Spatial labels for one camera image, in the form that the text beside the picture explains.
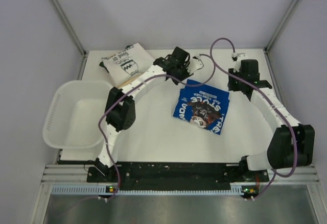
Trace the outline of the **blue t-shirt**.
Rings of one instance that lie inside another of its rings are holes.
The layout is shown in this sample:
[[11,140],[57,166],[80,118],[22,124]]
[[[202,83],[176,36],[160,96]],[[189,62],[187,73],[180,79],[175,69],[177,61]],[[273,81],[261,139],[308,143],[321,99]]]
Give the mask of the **blue t-shirt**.
[[229,107],[229,92],[188,79],[180,90],[173,117],[220,135]]

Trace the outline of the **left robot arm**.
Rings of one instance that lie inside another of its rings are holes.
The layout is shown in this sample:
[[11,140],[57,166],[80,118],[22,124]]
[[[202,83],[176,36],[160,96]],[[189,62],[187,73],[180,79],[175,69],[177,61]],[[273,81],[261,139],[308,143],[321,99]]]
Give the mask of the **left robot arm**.
[[122,88],[112,87],[107,96],[103,115],[98,120],[102,149],[97,156],[98,175],[104,181],[114,179],[118,170],[118,137],[136,121],[136,104],[159,84],[171,79],[176,85],[195,73],[189,52],[176,47],[172,53],[154,59]]

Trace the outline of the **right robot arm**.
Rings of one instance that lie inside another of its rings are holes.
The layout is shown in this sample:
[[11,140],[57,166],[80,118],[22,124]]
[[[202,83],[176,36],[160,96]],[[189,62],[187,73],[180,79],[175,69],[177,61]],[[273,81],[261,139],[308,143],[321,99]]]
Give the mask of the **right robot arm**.
[[242,92],[273,132],[265,151],[241,158],[240,178],[250,181],[258,170],[309,166],[313,159],[314,128],[294,118],[276,97],[271,84],[260,79],[257,60],[239,54],[233,61],[235,66],[228,70],[228,89]]

